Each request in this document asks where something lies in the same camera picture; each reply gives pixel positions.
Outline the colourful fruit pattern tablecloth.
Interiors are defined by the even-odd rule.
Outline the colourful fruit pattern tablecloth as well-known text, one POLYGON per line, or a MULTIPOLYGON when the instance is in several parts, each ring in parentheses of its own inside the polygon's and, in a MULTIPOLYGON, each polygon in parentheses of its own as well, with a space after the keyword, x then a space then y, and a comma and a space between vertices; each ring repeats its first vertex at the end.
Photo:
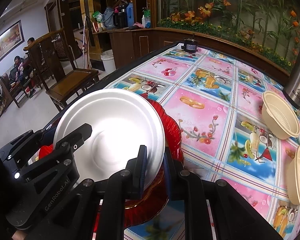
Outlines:
MULTIPOLYGON (((173 46, 119 75, 110 88, 162 105, 181 131, 184 164, 202 179, 228 182, 283 239, 300 233, 286 169, 300 145, 276 138, 262 119, 262 95, 282 86, 255 66, 199 48, 173 46)), ((295 111, 300 124, 300 109, 295 111)))

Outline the white plastic bucket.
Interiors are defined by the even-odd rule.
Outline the white plastic bucket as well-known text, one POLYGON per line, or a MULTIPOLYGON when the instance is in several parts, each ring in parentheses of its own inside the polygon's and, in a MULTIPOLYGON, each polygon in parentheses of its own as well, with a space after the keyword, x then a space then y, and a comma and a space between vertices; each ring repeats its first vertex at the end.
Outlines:
POLYGON ((104 65, 106 74, 110 74, 116 70, 113 50, 106 50, 101 53, 101 60, 104 65))

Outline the wooden chair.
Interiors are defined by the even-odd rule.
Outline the wooden chair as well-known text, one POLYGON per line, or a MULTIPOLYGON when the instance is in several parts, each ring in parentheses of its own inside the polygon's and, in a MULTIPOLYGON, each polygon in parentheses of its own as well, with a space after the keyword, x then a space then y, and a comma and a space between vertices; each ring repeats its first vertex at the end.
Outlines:
POLYGON ((67 106, 67 101, 73 95, 77 95, 79 90, 86 91, 90 85, 99 81, 98 71, 75 66, 74 61, 72 60, 73 57, 70 55, 63 28, 41 36, 30 45, 24 47, 24 51, 28 53, 31 62, 35 65, 36 69, 39 69, 39 66, 42 65, 42 60, 44 60, 48 70, 52 72, 56 83, 50 87, 45 82, 42 74, 39 73, 38 75, 46 90, 46 94, 59 111, 67 106), (65 55, 72 68, 68 73, 65 73, 57 55, 57 50, 52 42, 52 38, 56 35, 60 35, 61 37, 65 55))

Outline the framed wall painting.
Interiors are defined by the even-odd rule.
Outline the framed wall painting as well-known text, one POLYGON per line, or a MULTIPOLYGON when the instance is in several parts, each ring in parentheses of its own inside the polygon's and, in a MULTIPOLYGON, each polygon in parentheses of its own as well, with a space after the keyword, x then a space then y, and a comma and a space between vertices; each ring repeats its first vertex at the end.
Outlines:
POLYGON ((0 61, 23 42, 24 35, 19 20, 0 35, 0 61))

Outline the red scalloped plate gold rim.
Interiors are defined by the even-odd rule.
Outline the red scalloped plate gold rim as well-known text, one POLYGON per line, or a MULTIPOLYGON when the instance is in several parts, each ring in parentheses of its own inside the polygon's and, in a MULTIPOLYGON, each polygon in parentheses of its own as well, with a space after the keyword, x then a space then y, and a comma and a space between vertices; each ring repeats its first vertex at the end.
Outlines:
POLYGON ((164 152, 168 148, 181 161, 180 129, 162 106, 134 92, 102 89, 74 102, 51 123, 54 142, 60 141, 82 124, 92 127, 91 136, 75 151, 79 179, 108 179, 126 168, 138 155, 140 146, 147 148, 144 191, 140 200, 127 200, 125 228, 151 220, 166 205, 164 152))

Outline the white round plate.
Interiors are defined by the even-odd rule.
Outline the white round plate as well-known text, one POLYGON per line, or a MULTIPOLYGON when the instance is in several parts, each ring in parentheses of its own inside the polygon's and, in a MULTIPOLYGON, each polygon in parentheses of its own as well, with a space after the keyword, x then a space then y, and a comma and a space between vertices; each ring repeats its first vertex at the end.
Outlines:
POLYGON ((79 181, 108 179, 136 158, 139 147, 145 145, 145 187, 151 185, 164 158, 165 132, 159 114, 145 98, 117 88, 91 92, 66 110, 53 142, 82 124, 90 124, 92 134, 74 152, 79 181))

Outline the wooden side counter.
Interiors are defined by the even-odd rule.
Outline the wooden side counter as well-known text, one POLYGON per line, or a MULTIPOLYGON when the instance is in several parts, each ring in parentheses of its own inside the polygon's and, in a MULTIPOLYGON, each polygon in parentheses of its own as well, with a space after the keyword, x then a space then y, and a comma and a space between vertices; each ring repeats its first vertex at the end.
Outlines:
POLYGON ((94 36, 98 38, 102 51, 112 50, 117 69, 181 40, 178 33, 157 28, 110 30, 94 36))

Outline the blue water container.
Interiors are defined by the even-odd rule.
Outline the blue water container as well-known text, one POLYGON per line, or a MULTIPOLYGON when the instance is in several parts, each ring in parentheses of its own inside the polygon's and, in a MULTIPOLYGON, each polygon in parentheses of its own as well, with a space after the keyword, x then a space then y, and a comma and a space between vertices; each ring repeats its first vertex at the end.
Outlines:
POLYGON ((134 24, 134 10, 133 10, 133 3, 130 2, 126 8, 127 14, 127 25, 128 27, 132 27, 134 24))

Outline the small black round device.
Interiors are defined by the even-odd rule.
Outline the small black round device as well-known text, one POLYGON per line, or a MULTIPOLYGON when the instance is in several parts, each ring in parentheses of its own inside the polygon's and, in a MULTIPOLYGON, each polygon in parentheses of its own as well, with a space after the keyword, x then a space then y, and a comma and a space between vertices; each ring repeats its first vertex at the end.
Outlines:
POLYGON ((181 49, 188 53, 195 53, 197 51, 197 44, 194 38, 185 38, 181 49))

